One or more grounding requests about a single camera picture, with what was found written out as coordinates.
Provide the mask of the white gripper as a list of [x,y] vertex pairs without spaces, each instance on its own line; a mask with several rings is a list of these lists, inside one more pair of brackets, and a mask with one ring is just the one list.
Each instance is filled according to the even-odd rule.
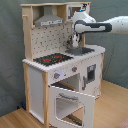
[[67,41],[67,48],[68,49],[75,49],[79,47],[79,43],[81,42],[81,36],[74,32],[72,35],[69,36]]

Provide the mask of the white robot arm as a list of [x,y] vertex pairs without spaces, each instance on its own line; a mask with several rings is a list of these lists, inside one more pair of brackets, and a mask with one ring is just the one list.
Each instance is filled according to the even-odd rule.
[[67,41],[69,49],[78,48],[82,35],[85,33],[128,34],[128,16],[118,16],[103,22],[97,22],[85,10],[78,10],[74,13],[72,21],[73,33]]

